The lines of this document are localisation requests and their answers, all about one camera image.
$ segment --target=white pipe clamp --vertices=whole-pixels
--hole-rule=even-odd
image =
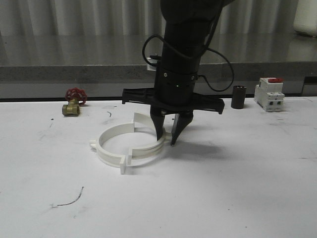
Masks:
[[[125,173],[126,166],[131,165],[132,160],[144,159],[145,157],[157,154],[162,148],[163,143],[171,138],[171,134],[167,133],[163,128],[163,135],[158,141],[144,146],[130,147],[127,155],[114,154],[102,147],[102,145],[104,145],[110,138],[121,134],[135,132],[136,122],[146,125],[148,128],[155,131],[154,124],[149,116],[141,113],[134,113],[134,119],[131,123],[110,127],[105,130],[97,140],[91,140],[89,143],[92,148],[96,149],[97,155],[101,161],[109,166],[120,168],[122,175]]]

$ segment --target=white circuit breaker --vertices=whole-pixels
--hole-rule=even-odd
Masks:
[[[266,112],[279,112],[285,97],[282,88],[283,79],[281,78],[260,78],[254,93],[254,101]]]

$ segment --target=brass fitting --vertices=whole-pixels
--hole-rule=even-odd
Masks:
[[[78,99],[73,98],[68,102],[68,105],[63,105],[61,112],[64,116],[78,116],[80,114]]]

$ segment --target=white object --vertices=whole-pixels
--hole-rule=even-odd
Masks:
[[[278,78],[260,78],[254,93],[254,101],[266,112],[279,112],[283,106],[285,95],[282,93],[283,83]]]
[[[120,168],[121,174],[125,173],[126,166],[131,165],[132,160],[143,159],[144,157],[148,157],[158,153],[162,148],[163,143],[167,139],[170,139],[170,133],[167,133],[163,128],[163,135],[158,141],[145,146],[129,148],[128,155],[114,154],[102,147],[103,144],[112,137],[135,132],[136,122],[146,125],[148,128],[155,131],[154,124],[149,116],[135,113],[134,119],[131,123],[113,126],[104,131],[97,140],[90,141],[90,146],[96,149],[97,155],[101,159],[101,161],[109,166]]]
[[[317,36],[317,0],[299,0],[294,29],[310,36]]]

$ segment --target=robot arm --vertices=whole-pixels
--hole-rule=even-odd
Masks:
[[[157,138],[162,136],[164,117],[176,114],[171,145],[192,121],[193,110],[222,113],[224,103],[194,93],[201,56],[214,34],[222,8],[234,0],[161,0],[166,19],[162,56],[156,64],[154,88],[124,89],[122,103],[151,105]]]

